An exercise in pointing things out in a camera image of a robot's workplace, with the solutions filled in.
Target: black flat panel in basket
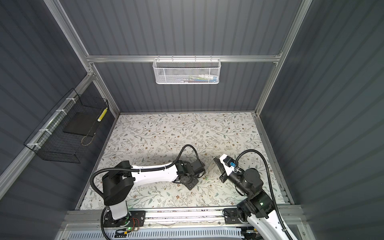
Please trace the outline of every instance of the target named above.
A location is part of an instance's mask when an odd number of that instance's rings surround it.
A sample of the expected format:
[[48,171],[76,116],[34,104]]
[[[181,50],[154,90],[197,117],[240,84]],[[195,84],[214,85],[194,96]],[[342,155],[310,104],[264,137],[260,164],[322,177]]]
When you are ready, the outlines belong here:
[[80,163],[98,132],[97,119],[107,107],[103,98],[76,95],[64,111],[59,111],[48,131],[42,130],[39,146],[28,145],[30,138],[25,145],[43,160]]
[[93,137],[99,128],[100,122],[96,121],[99,115],[76,113],[65,126],[63,132]]

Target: leaf pattern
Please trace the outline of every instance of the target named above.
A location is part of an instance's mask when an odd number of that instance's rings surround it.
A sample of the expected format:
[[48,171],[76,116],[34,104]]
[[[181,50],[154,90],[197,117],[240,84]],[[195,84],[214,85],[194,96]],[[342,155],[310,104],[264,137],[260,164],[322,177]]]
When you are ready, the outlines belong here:
[[[196,207],[236,205],[240,196],[229,181],[219,180],[220,171],[213,157],[227,154],[235,158],[246,149],[260,151],[268,160],[251,113],[137,114],[120,115],[97,170],[114,167],[129,160],[132,165],[150,166],[172,162],[182,146],[193,145],[205,164],[206,174],[189,191],[182,184],[157,182],[133,187],[126,201],[129,208]],[[186,148],[181,160],[194,161],[194,152]],[[240,160],[243,169],[256,168],[270,194],[266,170],[261,158],[248,153]],[[284,199],[269,166],[276,202]],[[103,190],[101,177],[95,185]],[[81,208],[102,209],[103,199],[89,188]]]

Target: white mesh basket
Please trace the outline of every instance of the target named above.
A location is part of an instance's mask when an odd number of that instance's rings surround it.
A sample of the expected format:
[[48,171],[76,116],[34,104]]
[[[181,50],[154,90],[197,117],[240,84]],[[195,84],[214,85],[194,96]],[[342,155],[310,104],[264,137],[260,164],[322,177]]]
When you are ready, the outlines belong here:
[[217,84],[221,62],[162,62],[153,60],[157,84]]

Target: yellow connector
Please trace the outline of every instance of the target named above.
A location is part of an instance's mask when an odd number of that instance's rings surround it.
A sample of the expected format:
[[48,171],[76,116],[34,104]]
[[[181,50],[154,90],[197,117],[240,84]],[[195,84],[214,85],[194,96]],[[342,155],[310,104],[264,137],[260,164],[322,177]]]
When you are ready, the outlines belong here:
[[102,114],[100,115],[100,117],[97,119],[98,122],[101,122],[101,120],[103,119],[103,117],[105,116],[105,114],[107,113],[107,110],[108,108],[105,108],[104,111],[102,112]]

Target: yellow marker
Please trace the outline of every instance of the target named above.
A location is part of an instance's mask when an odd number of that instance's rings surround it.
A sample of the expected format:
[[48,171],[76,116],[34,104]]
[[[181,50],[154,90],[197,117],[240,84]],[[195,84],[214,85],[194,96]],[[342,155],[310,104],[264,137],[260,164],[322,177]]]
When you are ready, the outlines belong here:
[[102,112],[102,114],[100,115],[100,117],[97,119],[98,122],[101,122],[101,120],[103,119],[103,117],[105,116],[105,114],[107,113],[107,110],[108,108],[105,108],[104,111]]

